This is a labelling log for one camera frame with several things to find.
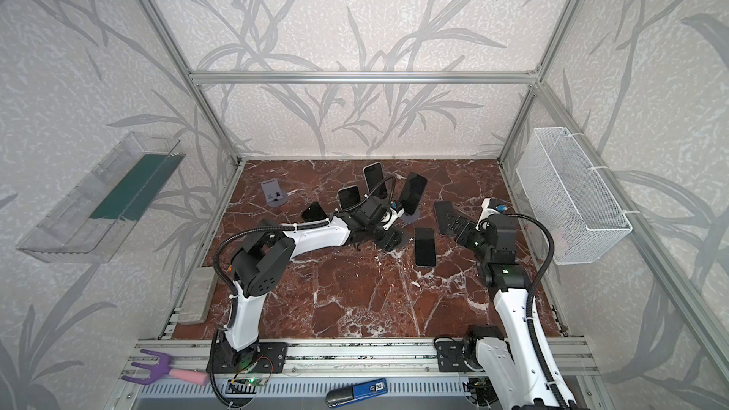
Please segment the tall black phone on stand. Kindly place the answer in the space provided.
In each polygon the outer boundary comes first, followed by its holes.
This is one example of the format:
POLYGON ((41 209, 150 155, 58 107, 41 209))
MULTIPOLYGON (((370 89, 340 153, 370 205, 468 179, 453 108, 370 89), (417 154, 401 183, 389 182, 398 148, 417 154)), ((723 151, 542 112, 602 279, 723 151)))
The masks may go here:
POLYGON ((408 216, 415 214, 426 186, 427 178, 415 172, 408 174, 399 199, 405 214, 408 216))

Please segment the pink-edged black phone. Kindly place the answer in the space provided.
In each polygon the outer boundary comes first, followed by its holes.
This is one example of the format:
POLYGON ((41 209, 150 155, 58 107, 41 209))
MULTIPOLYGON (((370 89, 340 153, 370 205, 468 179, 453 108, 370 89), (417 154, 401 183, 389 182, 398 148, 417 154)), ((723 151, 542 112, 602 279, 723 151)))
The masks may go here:
POLYGON ((456 221, 455 210, 451 201, 436 201, 434 209, 438 227, 442 235, 452 235, 452 225, 456 221))

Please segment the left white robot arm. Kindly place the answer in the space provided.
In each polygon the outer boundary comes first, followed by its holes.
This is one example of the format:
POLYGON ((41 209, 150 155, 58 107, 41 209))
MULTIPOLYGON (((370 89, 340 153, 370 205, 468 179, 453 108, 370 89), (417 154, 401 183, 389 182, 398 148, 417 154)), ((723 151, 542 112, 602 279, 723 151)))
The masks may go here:
POLYGON ((212 267, 229 289, 231 309, 227 324, 211 343, 208 374, 220 370, 241 372, 256 364, 266 297, 278 285, 292 258, 365 241, 391 252, 404 242, 404 232, 395 223, 405 214, 402 200, 370 196, 319 220, 298 224, 266 220, 221 242, 212 267))

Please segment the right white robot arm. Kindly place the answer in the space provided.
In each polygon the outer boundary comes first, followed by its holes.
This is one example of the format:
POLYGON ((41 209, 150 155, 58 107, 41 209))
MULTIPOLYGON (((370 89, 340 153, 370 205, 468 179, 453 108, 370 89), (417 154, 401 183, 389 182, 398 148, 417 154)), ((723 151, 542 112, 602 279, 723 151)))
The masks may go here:
POLYGON ((487 208, 478 221, 451 202, 435 203, 440 233, 477 258, 478 276, 488 290, 504 330, 471 326, 463 340, 464 362, 485 372, 503 409, 578 409, 550 349, 535 306, 540 282, 554 260, 554 238, 537 219, 487 208), (516 262, 516 229, 526 220, 547 239, 548 252, 536 276, 516 262))

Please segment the purple pink hand tool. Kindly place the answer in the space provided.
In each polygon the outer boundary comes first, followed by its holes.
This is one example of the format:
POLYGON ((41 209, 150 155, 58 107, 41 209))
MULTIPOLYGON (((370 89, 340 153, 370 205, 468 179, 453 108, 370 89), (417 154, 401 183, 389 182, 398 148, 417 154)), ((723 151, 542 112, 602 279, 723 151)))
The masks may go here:
POLYGON ((155 364, 142 364, 133 362, 131 366, 146 370, 148 375, 146 378, 135 378, 123 375, 121 379, 125 382, 134 383, 135 385, 153 385, 161 378, 169 376, 193 385, 205 386, 210 383, 209 375, 206 372, 200 372, 189 369, 178 369, 171 366, 172 357, 169 354, 155 350, 142 348, 140 352, 144 355, 157 359, 155 364))

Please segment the green circuit board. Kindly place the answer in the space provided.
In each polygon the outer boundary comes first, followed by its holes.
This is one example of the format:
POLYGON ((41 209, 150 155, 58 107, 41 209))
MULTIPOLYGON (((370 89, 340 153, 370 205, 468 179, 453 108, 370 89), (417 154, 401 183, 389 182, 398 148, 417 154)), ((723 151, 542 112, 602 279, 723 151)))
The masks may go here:
POLYGON ((261 377, 252 377, 252 378, 246 378, 246 379, 232 379, 230 381, 231 386, 242 386, 242 387, 261 387, 265 386, 268 383, 267 378, 261 378, 261 377))

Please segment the clear plastic wall bin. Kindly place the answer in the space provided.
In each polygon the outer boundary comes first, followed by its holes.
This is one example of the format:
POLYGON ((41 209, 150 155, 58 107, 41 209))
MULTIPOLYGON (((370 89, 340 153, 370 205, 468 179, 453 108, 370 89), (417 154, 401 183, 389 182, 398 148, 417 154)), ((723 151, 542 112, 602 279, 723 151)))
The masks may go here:
POLYGON ((109 262, 185 157, 179 139, 128 133, 17 249, 49 264, 109 262))

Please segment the grey small phone stand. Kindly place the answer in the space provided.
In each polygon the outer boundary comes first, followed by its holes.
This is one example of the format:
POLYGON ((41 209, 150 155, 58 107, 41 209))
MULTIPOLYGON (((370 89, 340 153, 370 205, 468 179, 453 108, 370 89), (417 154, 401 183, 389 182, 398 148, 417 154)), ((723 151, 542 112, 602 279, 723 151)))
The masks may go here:
POLYGON ((280 207, 288 202, 288 192, 281 187, 279 180, 276 180, 275 178, 262 182, 261 189, 263 191, 265 201, 270 207, 280 207))

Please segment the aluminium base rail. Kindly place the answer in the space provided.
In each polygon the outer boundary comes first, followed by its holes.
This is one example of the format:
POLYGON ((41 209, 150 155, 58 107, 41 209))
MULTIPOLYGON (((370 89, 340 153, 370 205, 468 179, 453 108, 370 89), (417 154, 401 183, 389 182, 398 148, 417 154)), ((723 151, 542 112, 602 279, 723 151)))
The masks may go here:
MULTIPOLYGON (((286 339, 286 351, 269 350, 269 361, 262 361, 264 373, 273 364, 282 370, 275 378, 416 376, 439 373, 440 361, 434 341, 426 338, 383 339, 286 339)), ((209 359, 208 340, 139 341, 123 367, 124 374, 134 374, 134 362, 152 364, 154 359, 142 353, 155 350, 172 357, 176 368, 203 370, 209 359)))

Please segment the upright phone on grey stand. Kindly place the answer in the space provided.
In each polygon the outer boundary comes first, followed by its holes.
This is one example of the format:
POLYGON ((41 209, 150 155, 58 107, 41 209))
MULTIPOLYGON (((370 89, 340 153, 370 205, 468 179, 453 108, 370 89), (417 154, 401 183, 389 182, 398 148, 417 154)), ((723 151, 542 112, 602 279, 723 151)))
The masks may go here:
POLYGON ((387 199, 388 192, 385 175, 383 174, 383 165, 380 162, 371 163, 364 168, 363 172, 368 195, 379 197, 379 199, 387 199))

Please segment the white-edged phone on stand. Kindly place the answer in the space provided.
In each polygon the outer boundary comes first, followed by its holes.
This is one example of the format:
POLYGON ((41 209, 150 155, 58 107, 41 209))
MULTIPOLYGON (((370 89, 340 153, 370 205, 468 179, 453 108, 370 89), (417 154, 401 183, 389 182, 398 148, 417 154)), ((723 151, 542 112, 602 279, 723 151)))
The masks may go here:
POLYGON ((342 211, 349 210, 362 201, 360 188, 357 185, 344 187, 338 191, 337 195, 342 211))

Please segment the grey round stand of tall phone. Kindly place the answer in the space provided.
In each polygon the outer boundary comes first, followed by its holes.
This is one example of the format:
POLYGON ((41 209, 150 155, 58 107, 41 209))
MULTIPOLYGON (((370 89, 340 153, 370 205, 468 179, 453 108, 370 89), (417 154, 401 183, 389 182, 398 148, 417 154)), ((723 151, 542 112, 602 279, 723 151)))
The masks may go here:
POLYGON ((411 225, 415 222, 417 222, 421 218, 421 209, 417 208, 413 214, 404 213, 401 216, 402 222, 404 222, 404 225, 411 225))

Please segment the blue and black marker tool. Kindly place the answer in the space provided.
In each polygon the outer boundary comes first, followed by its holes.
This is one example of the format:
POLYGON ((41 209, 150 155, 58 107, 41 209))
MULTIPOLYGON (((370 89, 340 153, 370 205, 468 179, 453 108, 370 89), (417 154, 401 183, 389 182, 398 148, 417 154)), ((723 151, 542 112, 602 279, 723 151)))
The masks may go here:
POLYGON ((388 383, 385 378, 382 378, 332 389, 326 394, 326 404, 328 408, 333 409, 383 396, 387 393, 388 383))

